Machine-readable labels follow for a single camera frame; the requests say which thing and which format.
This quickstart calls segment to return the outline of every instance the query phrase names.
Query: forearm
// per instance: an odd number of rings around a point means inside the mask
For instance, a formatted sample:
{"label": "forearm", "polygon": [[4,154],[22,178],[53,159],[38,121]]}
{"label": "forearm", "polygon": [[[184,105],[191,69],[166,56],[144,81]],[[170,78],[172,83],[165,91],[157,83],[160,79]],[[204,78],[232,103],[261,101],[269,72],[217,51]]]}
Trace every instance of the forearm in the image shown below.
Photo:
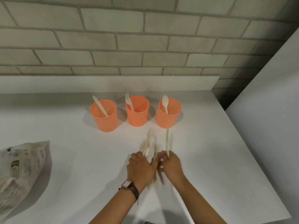
{"label": "forearm", "polygon": [[89,224],[121,224],[135,201],[130,190],[120,189]]}
{"label": "forearm", "polygon": [[186,177],[174,184],[195,224],[226,224]]}

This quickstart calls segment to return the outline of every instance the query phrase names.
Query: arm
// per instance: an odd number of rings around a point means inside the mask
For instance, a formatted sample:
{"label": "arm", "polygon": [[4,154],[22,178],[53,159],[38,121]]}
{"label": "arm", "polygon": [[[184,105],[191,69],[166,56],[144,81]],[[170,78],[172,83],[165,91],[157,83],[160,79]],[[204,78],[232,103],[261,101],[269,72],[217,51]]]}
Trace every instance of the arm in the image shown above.
{"label": "arm", "polygon": [[[158,160],[149,164],[142,152],[131,155],[127,165],[127,180],[133,181],[139,194],[151,183],[157,166]],[[135,196],[130,190],[120,189],[89,224],[122,223],[135,201]]]}
{"label": "arm", "polygon": [[163,158],[161,171],[165,172],[166,177],[182,197],[195,224],[226,224],[185,177],[177,155],[170,151],[168,159],[166,153],[162,151],[158,156]]}

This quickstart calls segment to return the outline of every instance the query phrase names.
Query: brick wall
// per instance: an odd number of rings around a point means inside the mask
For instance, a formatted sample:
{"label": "brick wall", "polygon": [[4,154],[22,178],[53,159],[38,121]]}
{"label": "brick wall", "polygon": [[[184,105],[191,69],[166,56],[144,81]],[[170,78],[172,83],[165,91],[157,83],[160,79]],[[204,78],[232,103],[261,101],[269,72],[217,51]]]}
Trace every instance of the brick wall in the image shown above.
{"label": "brick wall", "polygon": [[299,0],[1,0],[0,74],[220,75],[227,104],[298,22]]}

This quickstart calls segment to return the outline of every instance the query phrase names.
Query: white spoon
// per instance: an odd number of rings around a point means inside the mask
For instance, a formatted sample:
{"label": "white spoon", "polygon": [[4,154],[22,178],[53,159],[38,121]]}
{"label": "white spoon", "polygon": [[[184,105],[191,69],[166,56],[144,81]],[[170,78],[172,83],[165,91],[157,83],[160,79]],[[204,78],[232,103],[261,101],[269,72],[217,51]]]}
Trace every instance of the white spoon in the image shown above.
{"label": "white spoon", "polygon": [[162,105],[165,108],[165,113],[168,114],[168,109],[167,109],[167,106],[168,106],[168,97],[167,97],[167,95],[164,95],[162,97]]}
{"label": "white spoon", "polygon": [[104,113],[104,115],[105,115],[106,117],[109,117],[108,114],[107,114],[107,112],[105,111],[104,107],[103,107],[102,104],[99,102],[99,100],[98,100],[95,96],[92,96],[92,97],[93,97],[95,103],[99,106],[99,108],[101,109],[101,111]]}

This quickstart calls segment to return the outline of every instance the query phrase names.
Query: orange cup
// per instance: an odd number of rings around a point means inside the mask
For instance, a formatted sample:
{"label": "orange cup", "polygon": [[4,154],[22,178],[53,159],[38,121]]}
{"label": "orange cup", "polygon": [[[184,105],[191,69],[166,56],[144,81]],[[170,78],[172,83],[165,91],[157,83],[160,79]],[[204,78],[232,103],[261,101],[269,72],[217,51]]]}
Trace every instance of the orange cup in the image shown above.
{"label": "orange cup", "polygon": [[147,122],[147,113],[150,107],[149,101],[142,96],[130,97],[135,112],[132,112],[131,106],[126,104],[129,124],[133,127],[141,127]]}
{"label": "orange cup", "polygon": [[108,114],[108,117],[105,117],[104,113],[101,111],[99,106],[94,103],[90,107],[90,112],[94,118],[98,128],[103,132],[114,131],[118,126],[116,104],[110,100],[100,100],[103,108]]}
{"label": "orange cup", "polygon": [[167,110],[168,114],[165,113],[165,108],[161,100],[158,106],[157,124],[164,129],[171,128],[174,125],[181,112],[181,105],[175,99],[169,98]]}

